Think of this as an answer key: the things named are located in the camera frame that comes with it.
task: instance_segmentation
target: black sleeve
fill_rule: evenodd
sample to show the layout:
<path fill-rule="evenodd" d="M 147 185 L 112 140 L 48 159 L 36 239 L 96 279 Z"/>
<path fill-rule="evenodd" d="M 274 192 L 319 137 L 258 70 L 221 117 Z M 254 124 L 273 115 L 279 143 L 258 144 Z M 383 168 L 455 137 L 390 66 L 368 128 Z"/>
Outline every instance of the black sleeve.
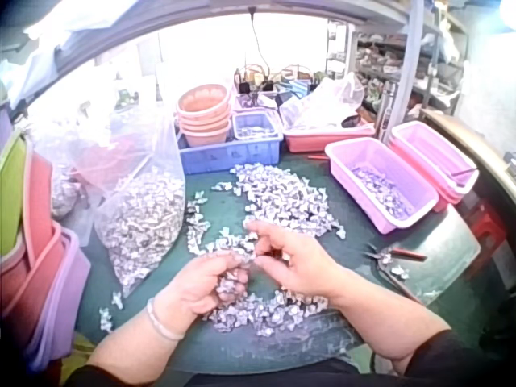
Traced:
<path fill-rule="evenodd" d="M 110 373 L 93 365 L 76 369 L 68 378 L 64 387 L 125 387 L 129 386 Z"/>
<path fill-rule="evenodd" d="M 443 331 L 416 350 L 405 376 L 455 385 L 479 381 L 492 368 L 481 352 L 465 347 L 452 331 Z"/>

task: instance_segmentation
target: white wall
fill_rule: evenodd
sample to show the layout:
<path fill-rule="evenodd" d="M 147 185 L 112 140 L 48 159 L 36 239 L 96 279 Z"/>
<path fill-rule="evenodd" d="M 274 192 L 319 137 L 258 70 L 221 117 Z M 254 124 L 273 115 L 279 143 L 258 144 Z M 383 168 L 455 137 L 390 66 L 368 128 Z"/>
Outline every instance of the white wall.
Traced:
<path fill-rule="evenodd" d="M 454 12 L 471 34 L 471 71 L 456 116 L 503 156 L 516 151 L 516 31 L 500 33 L 497 13 L 474 6 Z"/>
<path fill-rule="evenodd" d="M 256 14 L 261 52 L 272 68 L 305 65 L 323 71 L 326 61 L 327 20 L 300 15 Z M 199 81 L 232 78 L 244 64 L 265 68 L 256 48 L 249 15 L 196 20 L 160 31 L 161 54 L 169 72 Z"/>

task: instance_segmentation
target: hand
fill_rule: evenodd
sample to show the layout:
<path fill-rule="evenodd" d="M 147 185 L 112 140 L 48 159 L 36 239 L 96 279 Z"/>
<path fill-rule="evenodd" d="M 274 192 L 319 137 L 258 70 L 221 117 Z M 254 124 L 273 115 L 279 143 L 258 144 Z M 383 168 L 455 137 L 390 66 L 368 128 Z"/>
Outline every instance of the hand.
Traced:
<path fill-rule="evenodd" d="M 249 231 L 258 234 L 255 264 L 289 290 L 306 296 L 338 296 L 342 266 L 337 264 L 315 238 L 298 234 L 275 224 L 253 221 L 246 223 Z M 272 250 L 282 250 L 290 256 L 289 265 L 266 256 Z"/>
<path fill-rule="evenodd" d="M 233 270 L 239 283 L 237 293 L 243 293 L 248 283 L 246 270 L 238 268 L 241 260 L 234 252 L 220 251 L 205 254 L 191 260 L 161 290 L 154 300 L 158 319 L 169 330 L 183 335 L 199 314 L 206 314 L 221 301 L 233 301 L 234 294 L 215 293 L 218 276 Z"/>

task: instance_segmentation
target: pliers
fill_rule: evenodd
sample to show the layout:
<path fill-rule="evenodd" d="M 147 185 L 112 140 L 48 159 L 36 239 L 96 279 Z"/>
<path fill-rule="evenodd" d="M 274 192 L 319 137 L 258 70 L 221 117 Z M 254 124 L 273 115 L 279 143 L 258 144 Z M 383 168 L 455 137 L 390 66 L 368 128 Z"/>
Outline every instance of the pliers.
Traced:
<path fill-rule="evenodd" d="M 373 258 L 377 262 L 378 271 L 383 274 L 388 281 L 396 286 L 407 298 L 422 304 L 422 302 L 416 296 L 414 296 L 414 294 L 409 290 L 409 288 L 405 286 L 405 284 L 393 276 L 387 267 L 387 264 L 390 264 L 393 261 L 393 258 L 402 260 L 417 260 L 419 262 L 423 262 L 427 256 L 418 252 L 412 252 L 401 248 L 386 248 L 384 250 L 377 251 L 377 248 L 375 248 L 372 244 L 368 243 L 368 246 L 372 252 L 364 252 L 364 254 L 369 258 Z"/>

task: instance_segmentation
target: wrist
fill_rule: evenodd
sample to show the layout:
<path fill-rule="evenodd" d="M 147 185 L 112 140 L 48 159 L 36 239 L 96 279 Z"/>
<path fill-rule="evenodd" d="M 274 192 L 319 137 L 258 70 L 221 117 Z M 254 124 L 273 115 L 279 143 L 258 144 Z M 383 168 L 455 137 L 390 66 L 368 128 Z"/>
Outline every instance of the wrist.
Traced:
<path fill-rule="evenodd" d="M 331 284 L 331 290 L 327 296 L 329 303 L 336 308 L 348 305 L 354 298 L 359 279 L 361 277 L 352 270 L 337 264 L 336 268 L 331 270 L 331 278 L 328 281 Z"/>
<path fill-rule="evenodd" d="M 160 323 L 178 335 L 186 334 L 197 317 L 181 302 L 178 292 L 168 286 L 154 298 L 154 311 Z"/>

